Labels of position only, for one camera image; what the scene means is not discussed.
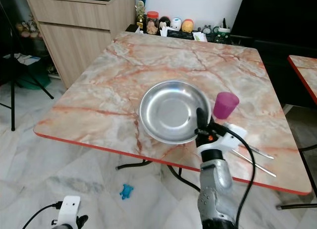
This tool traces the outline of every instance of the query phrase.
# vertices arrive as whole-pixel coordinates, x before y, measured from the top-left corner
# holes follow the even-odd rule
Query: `jar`
[[[159,13],[149,11],[147,13],[147,33],[156,35],[159,29]]]

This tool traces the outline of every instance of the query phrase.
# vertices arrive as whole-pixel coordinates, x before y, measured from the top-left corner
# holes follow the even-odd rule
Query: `wooden cabinet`
[[[135,18],[135,0],[27,1],[66,88]]]
[[[40,27],[67,88],[111,42],[110,32],[106,30],[44,23]]]

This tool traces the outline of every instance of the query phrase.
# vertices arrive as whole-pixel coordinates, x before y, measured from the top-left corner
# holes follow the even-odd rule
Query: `cabinet drawer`
[[[109,31],[47,23],[40,28],[66,88],[111,43]]]
[[[109,30],[108,5],[64,0],[29,0],[40,22]]]

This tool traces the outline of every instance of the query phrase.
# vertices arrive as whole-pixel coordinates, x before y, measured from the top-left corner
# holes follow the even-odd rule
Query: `tiled floor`
[[[65,89],[53,80],[47,89],[16,88],[16,131],[10,130],[10,111],[0,107],[0,228],[22,228],[41,207],[80,195],[80,215],[87,214],[86,229],[199,229],[198,193],[179,182],[164,165],[152,163],[134,169],[115,166],[137,159],[52,141],[36,136],[33,127]],[[0,102],[9,104],[9,87],[0,87]],[[293,109],[288,120],[299,146],[317,142],[316,112]],[[310,159],[316,162],[316,154]],[[199,184],[197,172],[183,170]],[[122,185],[134,186],[131,198],[122,200]],[[246,185],[234,182],[232,198],[238,204]],[[277,211],[281,202],[312,202],[313,194],[297,196],[254,186],[241,215],[244,229],[315,229],[317,209]],[[47,209],[28,229],[51,228],[58,211]]]

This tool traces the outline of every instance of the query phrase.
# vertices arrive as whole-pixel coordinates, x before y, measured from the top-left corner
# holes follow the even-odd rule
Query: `paper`
[[[3,58],[9,59],[10,54],[3,56]],[[15,53],[14,58],[16,58],[21,64],[24,64],[24,65],[31,65],[41,59],[39,57],[25,56],[25,55],[22,55],[21,53]]]
[[[204,33],[202,32],[193,32],[195,41],[199,42],[207,42],[207,38]]]
[[[173,29],[173,28],[171,28],[171,27],[165,27],[165,26],[163,26],[163,27],[162,27],[162,30],[159,31],[159,32],[160,32],[160,35],[161,35],[162,37],[167,37],[167,31],[168,31],[168,30],[177,31],[176,29]]]

